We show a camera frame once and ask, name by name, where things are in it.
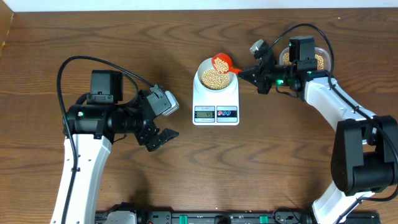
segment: wooden table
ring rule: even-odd
[[[241,81],[239,126],[194,126],[196,69],[218,52],[250,67],[255,41],[272,42],[309,22],[330,39],[343,89],[365,108],[398,118],[397,15],[398,9],[17,13],[0,58],[0,222],[51,219],[64,154],[55,80],[72,55],[110,60],[162,85],[180,103],[172,116],[156,119],[158,127],[179,131],[177,139],[153,153],[133,136],[113,146],[98,210],[120,202],[174,210],[307,207],[331,182],[335,136],[321,114],[275,90],[259,95]],[[326,49],[314,30],[300,28],[275,46],[277,55],[294,35],[314,35]],[[89,61],[67,67],[67,107],[90,89],[91,70],[104,68]],[[134,89],[128,82],[124,89],[127,101]],[[364,202],[358,210],[377,210],[383,223],[395,223],[397,208],[395,200]]]

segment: red measuring scoop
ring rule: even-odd
[[[226,62],[228,64],[229,69],[228,69],[227,72],[233,72],[235,74],[238,74],[239,72],[242,72],[242,70],[232,67],[231,58],[228,55],[224,54],[224,53],[218,53],[211,59],[211,64],[213,65],[214,68],[216,68],[215,67],[215,63],[214,63],[214,60],[216,60],[216,58],[219,58],[219,59],[223,60],[224,62]]]

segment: digital kitchen scale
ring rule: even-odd
[[[238,76],[228,72],[229,85],[222,90],[211,90],[201,83],[204,72],[211,68],[211,58],[206,59],[193,78],[192,122],[194,125],[238,125]]]

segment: white wall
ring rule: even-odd
[[[14,12],[398,7],[398,0],[3,0]]]

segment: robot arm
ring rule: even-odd
[[[257,41],[250,49],[258,64],[238,73],[238,76],[257,86],[257,92],[268,94],[273,85],[289,86],[296,97],[315,107],[336,131],[331,160],[333,182],[326,192],[312,204],[313,219],[320,224],[345,221],[361,197],[371,197],[387,186],[396,184],[397,164],[392,150],[357,110],[361,110],[389,136],[398,135],[398,126],[390,116],[378,117],[359,106],[337,84],[327,70],[317,70],[315,42],[313,37],[293,37],[289,44],[289,59],[292,65],[276,65],[272,50],[263,41]],[[339,96],[334,88],[352,105]],[[374,152],[363,152],[363,144],[376,146]]]
[[[151,93],[141,90],[132,101],[117,105],[123,99],[122,87],[122,73],[93,70],[91,91],[85,96],[87,104],[83,105],[85,99],[80,98],[68,110],[78,167],[73,177],[72,146],[66,138],[63,173],[50,223],[94,223],[101,177],[115,134],[133,133],[139,145],[145,145],[148,151],[178,136],[170,129],[159,134],[154,123],[159,115],[168,116],[178,109],[171,92],[155,85]],[[73,190],[68,198],[70,183]]]
[[[334,78],[331,79],[331,82],[333,85],[336,85],[335,88],[343,94],[347,100],[354,105],[358,105],[354,99],[338,86]],[[345,121],[347,119],[354,119],[356,121],[365,120],[362,115],[356,113],[334,91],[330,90],[327,77],[315,78],[307,82],[304,91],[304,100],[317,109],[335,131],[339,121]],[[369,117],[372,118],[375,116],[372,111],[368,111],[362,106],[359,107],[361,111],[366,113]]]

